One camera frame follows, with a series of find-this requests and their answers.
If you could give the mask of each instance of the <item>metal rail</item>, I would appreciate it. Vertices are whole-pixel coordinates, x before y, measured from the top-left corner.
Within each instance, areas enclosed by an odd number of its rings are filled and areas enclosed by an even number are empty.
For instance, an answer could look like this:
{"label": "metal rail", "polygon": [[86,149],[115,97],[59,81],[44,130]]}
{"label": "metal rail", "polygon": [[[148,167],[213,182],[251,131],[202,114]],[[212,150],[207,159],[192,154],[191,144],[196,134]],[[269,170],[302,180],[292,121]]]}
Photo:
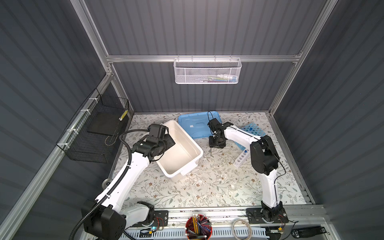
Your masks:
{"label": "metal rail", "polygon": [[233,59],[241,59],[241,62],[292,62],[296,63],[300,60],[299,55],[233,55],[233,56],[156,56],[156,55],[108,55],[106,59],[110,63],[124,63],[124,62],[173,62],[177,61],[231,61]]}
{"label": "metal rail", "polygon": [[[96,28],[96,25],[92,19],[91,13],[88,10],[88,7],[85,3],[85,0],[70,0],[73,8],[76,11],[77,16],[80,19],[81,24],[83,25],[85,32],[88,35],[89,40],[91,41],[93,48],[95,49],[101,64],[103,65],[105,72],[112,71],[112,74],[115,76],[111,83],[113,88],[115,89],[119,98],[126,98],[129,100],[125,89],[122,86],[122,83],[119,79],[119,76],[116,73],[115,68],[111,63],[109,63],[106,59],[108,55],[108,51],[101,39],[99,31]],[[130,115],[133,116],[134,109],[132,108],[131,101],[129,101],[129,110]]]}

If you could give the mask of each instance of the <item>blue plastic tray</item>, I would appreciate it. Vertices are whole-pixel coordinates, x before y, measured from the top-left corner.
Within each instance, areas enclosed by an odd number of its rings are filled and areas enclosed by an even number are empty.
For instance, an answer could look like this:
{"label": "blue plastic tray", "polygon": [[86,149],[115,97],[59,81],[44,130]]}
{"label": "blue plastic tray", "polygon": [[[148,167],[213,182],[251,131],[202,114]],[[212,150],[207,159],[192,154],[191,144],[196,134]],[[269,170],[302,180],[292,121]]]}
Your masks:
{"label": "blue plastic tray", "polygon": [[190,113],[179,116],[178,123],[179,125],[191,136],[193,139],[203,138],[212,136],[211,130],[208,127],[208,122],[213,118],[221,123],[220,116],[216,111],[210,111],[209,119],[208,112],[202,113]]}
{"label": "blue plastic tray", "polygon": [[[263,130],[261,130],[255,123],[251,123],[251,124],[248,124],[244,127],[240,127],[240,129],[244,130],[246,132],[249,132],[253,135],[258,135],[260,137],[264,137],[266,135],[266,133]],[[241,149],[241,151],[245,150],[245,147],[243,145],[240,145],[237,142],[235,142],[235,143]]]}

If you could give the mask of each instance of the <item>wire basket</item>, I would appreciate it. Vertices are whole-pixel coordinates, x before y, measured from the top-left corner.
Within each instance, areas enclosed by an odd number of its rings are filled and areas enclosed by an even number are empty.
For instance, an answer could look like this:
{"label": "wire basket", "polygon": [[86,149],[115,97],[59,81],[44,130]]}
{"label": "wire basket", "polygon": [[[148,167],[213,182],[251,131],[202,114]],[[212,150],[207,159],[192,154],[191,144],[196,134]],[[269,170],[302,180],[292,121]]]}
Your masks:
{"label": "wire basket", "polygon": [[111,136],[92,133],[88,129],[99,113],[115,115],[116,119],[118,119],[124,113],[127,114],[128,109],[128,99],[99,95],[93,100],[88,109],[80,110],[84,113],[78,124],[72,129],[66,129],[66,131],[70,131],[67,141],[57,142],[57,146],[71,160],[100,163],[113,162],[119,150],[120,140],[118,137],[124,132],[129,117],[122,118]]}
{"label": "wire basket", "polygon": [[177,84],[236,84],[242,64],[239,58],[217,61],[175,58],[173,66]]}

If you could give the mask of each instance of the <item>metal rod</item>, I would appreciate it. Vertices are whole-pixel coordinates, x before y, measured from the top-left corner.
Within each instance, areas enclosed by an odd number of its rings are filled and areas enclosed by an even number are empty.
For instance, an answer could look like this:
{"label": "metal rod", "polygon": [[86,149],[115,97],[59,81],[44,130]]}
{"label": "metal rod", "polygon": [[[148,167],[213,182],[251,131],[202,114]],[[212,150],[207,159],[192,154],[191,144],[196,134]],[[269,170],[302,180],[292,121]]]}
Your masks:
{"label": "metal rod", "polygon": [[308,35],[307,39],[304,42],[303,48],[301,50],[300,60],[294,66],[292,66],[283,84],[281,85],[279,91],[277,92],[277,95],[273,100],[271,107],[269,108],[269,111],[272,116],[275,114],[277,108],[279,107],[281,101],[283,100],[285,93],[288,91],[288,88],[289,86],[291,86],[293,79],[296,77],[301,66],[303,65],[305,58],[307,57],[316,38],[319,36],[321,29],[324,27],[325,22],[327,21],[329,15],[331,14],[337,2],[338,0],[327,0],[327,2],[324,4],[324,7],[320,12],[319,17],[317,18],[310,34]]}
{"label": "metal rod", "polygon": [[[112,79],[112,85],[116,91],[116,94],[118,95],[119,98],[129,99],[128,95],[125,92],[124,87],[122,86],[122,83],[119,79],[119,76],[117,75],[117,72],[114,66],[111,65],[106,59],[106,56],[108,55],[108,51],[103,43],[103,40],[101,39],[99,31],[93,21],[91,13],[88,10],[85,0],[70,0],[70,1],[105,71],[107,73],[112,71],[112,74],[115,76],[115,78]],[[131,101],[129,101],[129,104],[130,104],[129,111],[132,116],[134,109],[131,106]]]}
{"label": "metal rod", "polygon": [[[299,55],[236,55],[236,56],[193,56],[193,61],[236,61],[241,62],[292,62],[296,63],[300,60]],[[156,56],[156,55],[108,55],[106,57],[110,63],[123,62],[173,62],[192,61],[192,55],[185,56]]]}

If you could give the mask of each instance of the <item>corrugated wall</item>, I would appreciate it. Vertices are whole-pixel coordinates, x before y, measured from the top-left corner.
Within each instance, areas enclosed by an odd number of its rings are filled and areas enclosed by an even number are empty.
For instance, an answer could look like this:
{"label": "corrugated wall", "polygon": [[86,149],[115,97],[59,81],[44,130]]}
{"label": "corrugated wall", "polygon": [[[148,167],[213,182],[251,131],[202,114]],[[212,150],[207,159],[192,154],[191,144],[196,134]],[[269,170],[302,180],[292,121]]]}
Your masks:
{"label": "corrugated wall", "polygon": [[86,0],[110,55],[291,55],[324,0]]}
{"label": "corrugated wall", "polygon": [[[2,222],[105,71],[69,1],[0,1],[0,62]],[[105,172],[64,159],[15,239],[60,239]]]}
{"label": "corrugated wall", "polygon": [[339,1],[275,114],[345,240],[382,239],[384,1]]}
{"label": "corrugated wall", "polygon": [[176,84],[172,63],[114,63],[136,112],[268,110],[292,63],[243,63],[238,84]]}
{"label": "corrugated wall", "polygon": [[[293,55],[324,0],[86,0],[109,55]],[[175,83],[171,63],[115,63],[136,112],[268,110],[291,63],[243,63],[238,84]]]}

